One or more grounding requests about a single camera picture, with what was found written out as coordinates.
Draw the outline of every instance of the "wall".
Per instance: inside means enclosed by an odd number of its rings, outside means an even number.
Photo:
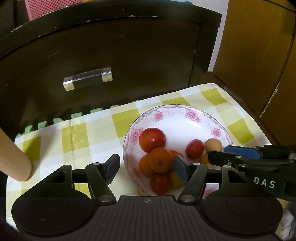
[[[218,30],[213,55],[211,58],[209,69],[208,69],[208,71],[213,71],[214,65],[216,62],[216,58],[217,58],[217,55],[219,52],[222,35],[223,35],[226,14],[227,14],[227,8],[228,8],[228,0],[182,0],[182,1],[179,0],[179,2],[184,2],[184,1],[190,1],[196,6],[204,7],[204,8],[207,8],[207,9],[210,9],[210,10],[213,10],[215,12],[219,12],[222,14],[221,25]]]

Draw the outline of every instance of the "tablecloth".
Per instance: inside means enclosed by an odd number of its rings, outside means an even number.
[[[207,112],[225,127],[234,145],[270,144],[252,117],[216,84],[194,86],[66,120],[15,139],[15,144],[32,161],[33,170],[25,182],[8,177],[7,222],[15,226],[11,216],[14,201],[59,167],[85,168],[93,162],[104,163],[114,153],[120,155],[121,167],[109,185],[111,191],[117,199],[121,195],[138,195],[123,164],[124,138],[141,114],[166,104],[184,104]],[[75,188],[89,195],[87,184],[76,184]]]

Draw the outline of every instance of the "wooden cabinet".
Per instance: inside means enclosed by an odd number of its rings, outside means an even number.
[[[268,0],[268,1],[295,12],[295,7],[288,0]]]
[[[89,113],[197,85],[221,14],[175,1],[92,1],[0,38],[1,128]],[[110,67],[112,81],[65,91],[65,77]]]
[[[294,22],[295,13],[271,2],[229,0],[214,73],[258,114],[278,84]]]
[[[261,116],[282,145],[296,144],[296,41],[268,108]]]

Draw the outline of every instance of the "tomato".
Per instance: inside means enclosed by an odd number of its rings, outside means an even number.
[[[146,153],[150,153],[157,147],[165,147],[165,143],[165,134],[157,128],[147,128],[139,136],[139,145]]]
[[[204,145],[201,140],[194,139],[188,143],[185,153],[187,157],[191,160],[197,160],[203,154]]]
[[[168,173],[156,173],[150,179],[150,186],[158,196],[161,196],[170,189],[172,181]]]

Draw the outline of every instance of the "orange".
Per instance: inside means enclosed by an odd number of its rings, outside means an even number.
[[[152,177],[155,173],[148,165],[148,154],[141,158],[139,162],[139,169],[146,177]]]
[[[182,153],[179,153],[175,150],[169,150],[169,152],[172,154],[173,158],[175,157],[175,155],[180,155],[181,157],[184,158],[183,154]]]
[[[149,153],[148,164],[153,171],[164,173],[173,168],[173,156],[167,149],[157,147]]]

